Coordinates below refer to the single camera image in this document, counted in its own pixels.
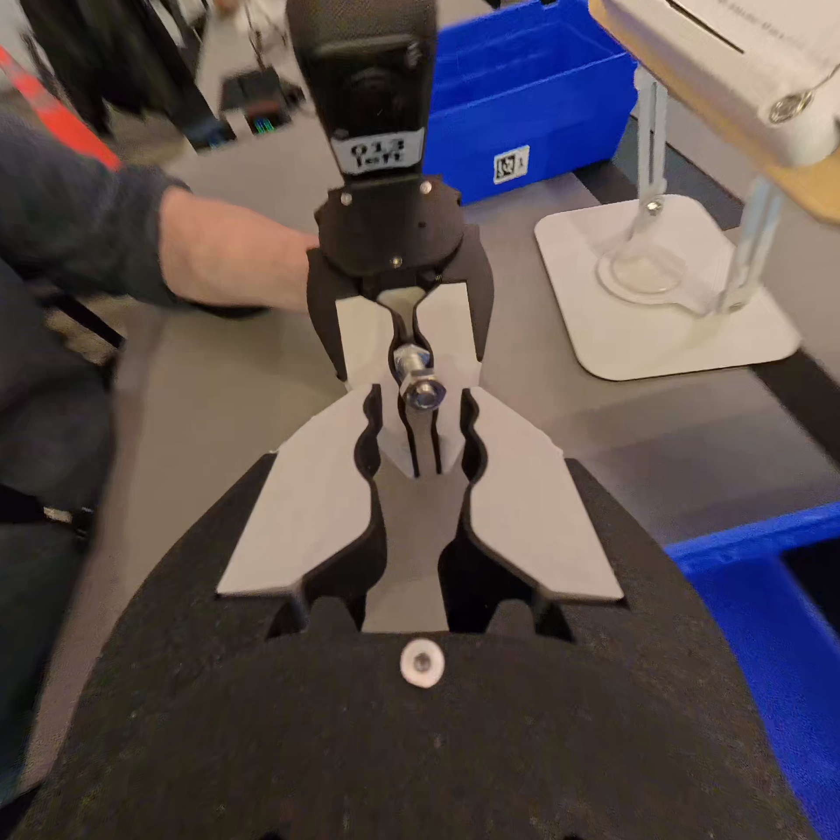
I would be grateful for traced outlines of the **silver hex bolt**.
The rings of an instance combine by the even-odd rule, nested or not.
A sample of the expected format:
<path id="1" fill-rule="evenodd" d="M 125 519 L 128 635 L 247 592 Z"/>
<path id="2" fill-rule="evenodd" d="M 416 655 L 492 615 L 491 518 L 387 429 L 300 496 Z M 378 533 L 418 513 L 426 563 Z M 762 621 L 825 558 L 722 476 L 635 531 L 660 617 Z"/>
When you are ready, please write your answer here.
<path id="1" fill-rule="evenodd" d="M 414 343 L 404 343 L 398 346 L 392 353 L 395 376 L 400 384 L 405 375 L 410 371 L 420 369 L 432 369 L 432 355 L 429 350 Z"/>

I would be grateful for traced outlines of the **orange traffic cone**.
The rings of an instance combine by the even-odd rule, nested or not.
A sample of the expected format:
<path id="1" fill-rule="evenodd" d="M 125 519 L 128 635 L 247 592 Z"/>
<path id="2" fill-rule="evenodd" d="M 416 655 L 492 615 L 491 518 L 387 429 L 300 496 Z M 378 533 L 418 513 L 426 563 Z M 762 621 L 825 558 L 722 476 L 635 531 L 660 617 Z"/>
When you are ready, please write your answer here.
<path id="1" fill-rule="evenodd" d="M 57 141 L 78 154 L 99 161 L 112 171 L 120 168 L 119 157 L 78 116 L 49 93 L 36 76 L 16 62 L 4 47 L 1 48 L 1 69 Z"/>

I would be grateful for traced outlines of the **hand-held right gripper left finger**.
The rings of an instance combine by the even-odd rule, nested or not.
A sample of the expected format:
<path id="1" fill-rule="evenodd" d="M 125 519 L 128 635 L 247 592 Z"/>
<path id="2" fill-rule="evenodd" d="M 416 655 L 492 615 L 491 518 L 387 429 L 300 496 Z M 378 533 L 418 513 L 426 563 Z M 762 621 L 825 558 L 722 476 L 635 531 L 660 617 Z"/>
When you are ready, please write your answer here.
<path id="1" fill-rule="evenodd" d="M 322 598 L 340 601 L 357 630 L 382 578 L 387 538 L 375 485 L 382 389 L 356 388 L 275 452 L 216 587 L 226 598 L 276 597 L 295 633 Z"/>

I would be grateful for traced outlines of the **black jacket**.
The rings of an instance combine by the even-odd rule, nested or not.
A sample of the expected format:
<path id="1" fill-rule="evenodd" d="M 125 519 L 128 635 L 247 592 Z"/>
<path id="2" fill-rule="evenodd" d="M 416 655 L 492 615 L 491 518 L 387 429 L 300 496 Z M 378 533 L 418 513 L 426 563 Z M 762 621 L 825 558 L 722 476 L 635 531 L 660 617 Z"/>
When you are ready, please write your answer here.
<path id="1" fill-rule="evenodd" d="M 70 104 L 99 137 L 112 137 L 112 107 L 139 119 L 157 113 L 195 148 L 211 143 L 217 116 L 152 2 L 19 5 Z"/>

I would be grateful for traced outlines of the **blue bin with square label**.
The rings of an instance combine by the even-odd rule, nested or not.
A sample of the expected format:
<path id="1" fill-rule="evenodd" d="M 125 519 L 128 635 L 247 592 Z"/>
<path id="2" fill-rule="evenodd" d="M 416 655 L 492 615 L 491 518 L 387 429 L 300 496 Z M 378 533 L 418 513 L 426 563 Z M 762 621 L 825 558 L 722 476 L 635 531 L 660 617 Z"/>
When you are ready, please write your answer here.
<path id="1" fill-rule="evenodd" d="M 462 204 L 611 159 L 636 62 L 587 2 L 526 2 L 441 28 L 423 160 Z"/>

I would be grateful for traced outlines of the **black device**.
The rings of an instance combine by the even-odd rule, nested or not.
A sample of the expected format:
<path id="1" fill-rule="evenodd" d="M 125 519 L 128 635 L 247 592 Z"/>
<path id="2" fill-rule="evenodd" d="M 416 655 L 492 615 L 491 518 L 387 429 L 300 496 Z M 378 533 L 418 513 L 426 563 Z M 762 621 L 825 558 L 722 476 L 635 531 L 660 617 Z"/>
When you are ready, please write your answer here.
<path id="1" fill-rule="evenodd" d="M 238 139 L 263 137 L 288 126 L 307 104 L 304 90 L 272 66 L 239 72 L 223 80 L 219 116 Z"/>

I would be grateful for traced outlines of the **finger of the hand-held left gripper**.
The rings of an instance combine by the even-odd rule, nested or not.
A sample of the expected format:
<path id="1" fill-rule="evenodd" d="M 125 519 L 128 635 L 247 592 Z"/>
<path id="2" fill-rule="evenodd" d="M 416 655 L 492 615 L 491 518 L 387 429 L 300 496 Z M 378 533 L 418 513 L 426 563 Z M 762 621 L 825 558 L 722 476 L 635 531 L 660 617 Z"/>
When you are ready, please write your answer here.
<path id="1" fill-rule="evenodd" d="M 461 397 L 477 386 L 481 363 L 476 354 L 464 282 L 440 285 L 417 304 L 417 327 L 434 358 L 433 368 L 446 389 L 435 423 L 440 467 L 448 473 L 465 444 L 460 429 Z"/>
<path id="2" fill-rule="evenodd" d="M 391 369 L 396 338 L 393 313 L 364 297 L 337 301 L 336 309 L 347 378 L 347 392 L 373 384 L 381 387 L 381 430 L 377 442 L 384 458 L 407 478 L 417 477 L 411 435 L 406 426 L 400 387 Z"/>

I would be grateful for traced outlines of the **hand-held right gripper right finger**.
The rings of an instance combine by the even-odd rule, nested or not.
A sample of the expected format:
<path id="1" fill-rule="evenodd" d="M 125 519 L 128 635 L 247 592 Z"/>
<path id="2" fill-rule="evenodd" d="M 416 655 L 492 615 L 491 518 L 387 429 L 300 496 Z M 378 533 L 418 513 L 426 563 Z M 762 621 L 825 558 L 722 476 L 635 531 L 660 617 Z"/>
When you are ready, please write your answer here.
<path id="1" fill-rule="evenodd" d="M 486 632 L 503 602 L 537 634 L 570 634 L 563 605 L 615 605 L 625 593 L 563 450 L 481 387 L 462 392 L 467 487 L 438 580 L 448 630 Z"/>

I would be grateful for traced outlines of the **blue plastic bin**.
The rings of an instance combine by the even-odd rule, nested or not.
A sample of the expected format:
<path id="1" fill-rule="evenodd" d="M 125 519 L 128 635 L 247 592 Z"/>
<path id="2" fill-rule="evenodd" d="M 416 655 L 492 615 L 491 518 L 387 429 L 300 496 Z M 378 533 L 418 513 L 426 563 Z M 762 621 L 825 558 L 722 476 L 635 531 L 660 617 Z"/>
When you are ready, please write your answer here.
<path id="1" fill-rule="evenodd" d="M 665 547 L 736 655 L 821 838 L 839 838 L 837 502 Z"/>

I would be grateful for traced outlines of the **person's left forearm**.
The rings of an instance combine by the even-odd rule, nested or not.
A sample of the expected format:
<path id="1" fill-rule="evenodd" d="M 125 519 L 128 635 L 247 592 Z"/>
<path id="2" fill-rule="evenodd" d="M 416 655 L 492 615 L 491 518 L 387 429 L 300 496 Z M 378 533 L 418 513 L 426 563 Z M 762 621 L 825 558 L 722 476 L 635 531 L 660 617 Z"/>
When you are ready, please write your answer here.
<path id="1" fill-rule="evenodd" d="M 7 114 L 1 199 L 2 261 L 25 280 L 161 308 L 307 308 L 315 237 L 157 167 L 109 169 Z"/>

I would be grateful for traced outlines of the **white metal stand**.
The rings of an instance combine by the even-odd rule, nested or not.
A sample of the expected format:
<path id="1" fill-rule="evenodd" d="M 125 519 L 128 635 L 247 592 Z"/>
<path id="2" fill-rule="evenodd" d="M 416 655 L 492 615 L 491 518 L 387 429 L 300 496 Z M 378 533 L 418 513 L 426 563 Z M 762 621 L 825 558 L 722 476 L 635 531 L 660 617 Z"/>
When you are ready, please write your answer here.
<path id="1" fill-rule="evenodd" d="M 668 91 L 637 90 L 637 199 L 534 228 L 577 361 L 610 382 L 782 361 L 801 335 L 762 283 L 784 205 L 757 176 L 735 245 L 697 200 L 667 194 Z"/>

